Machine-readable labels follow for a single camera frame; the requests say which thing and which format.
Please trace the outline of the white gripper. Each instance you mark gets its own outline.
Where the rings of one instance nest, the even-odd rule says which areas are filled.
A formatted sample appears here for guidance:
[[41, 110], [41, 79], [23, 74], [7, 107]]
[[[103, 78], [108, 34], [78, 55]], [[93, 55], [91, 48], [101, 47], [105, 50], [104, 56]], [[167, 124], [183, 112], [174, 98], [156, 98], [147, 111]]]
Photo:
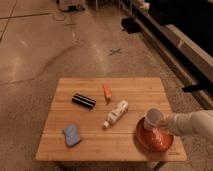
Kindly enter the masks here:
[[157, 128], [165, 133], [180, 136], [182, 134], [180, 115], [176, 114], [162, 118], [157, 123]]

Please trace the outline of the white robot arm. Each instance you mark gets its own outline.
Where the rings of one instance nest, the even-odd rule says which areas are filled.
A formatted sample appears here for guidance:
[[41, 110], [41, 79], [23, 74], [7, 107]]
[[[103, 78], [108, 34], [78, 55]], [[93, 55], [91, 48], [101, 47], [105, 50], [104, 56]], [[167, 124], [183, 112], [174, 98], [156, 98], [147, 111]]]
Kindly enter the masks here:
[[213, 110], [177, 113], [163, 118], [157, 128], [175, 136], [197, 134], [213, 144]]

